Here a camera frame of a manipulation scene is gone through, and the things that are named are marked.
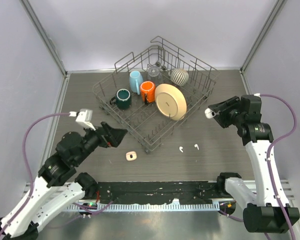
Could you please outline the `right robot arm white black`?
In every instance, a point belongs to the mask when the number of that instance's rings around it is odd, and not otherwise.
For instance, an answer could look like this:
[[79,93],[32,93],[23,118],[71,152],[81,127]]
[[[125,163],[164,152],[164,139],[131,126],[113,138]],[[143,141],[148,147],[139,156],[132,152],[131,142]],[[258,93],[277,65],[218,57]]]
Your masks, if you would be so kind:
[[284,192],[276,166],[274,145],[294,131],[274,139],[269,124],[262,122],[263,94],[234,96],[211,104],[204,111],[222,128],[235,126],[251,161],[256,192],[252,192],[242,177],[234,172],[222,172],[217,177],[216,193],[231,196],[243,210],[243,223],[250,233],[283,234],[290,232],[300,219],[300,211],[292,207]]

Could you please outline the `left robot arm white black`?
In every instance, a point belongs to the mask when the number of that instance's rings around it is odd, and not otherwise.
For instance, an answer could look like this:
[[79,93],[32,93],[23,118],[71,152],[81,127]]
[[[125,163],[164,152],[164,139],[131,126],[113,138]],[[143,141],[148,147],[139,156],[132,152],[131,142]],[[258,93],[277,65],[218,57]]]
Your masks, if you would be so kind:
[[88,173],[80,173],[62,193],[51,199],[77,171],[76,168],[98,147],[118,147],[126,129],[106,122],[84,129],[85,134],[66,133],[56,152],[39,169],[27,194],[5,217],[0,217],[0,236],[6,240],[35,240],[39,232],[65,207],[85,198],[92,199],[98,183]]

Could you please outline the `white earbud charging case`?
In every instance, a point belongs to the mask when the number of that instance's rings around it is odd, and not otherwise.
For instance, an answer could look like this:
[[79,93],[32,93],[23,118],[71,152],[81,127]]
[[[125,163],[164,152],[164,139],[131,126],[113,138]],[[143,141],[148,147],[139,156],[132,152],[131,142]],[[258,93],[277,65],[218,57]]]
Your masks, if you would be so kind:
[[205,114],[205,117],[206,117],[207,119],[212,119],[212,118],[214,118],[214,117],[216,117],[216,116],[219,115],[218,112],[215,112],[215,111],[213,111],[213,110],[210,109],[210,108],[207,108],[207,109],[204,111],[204,114]]

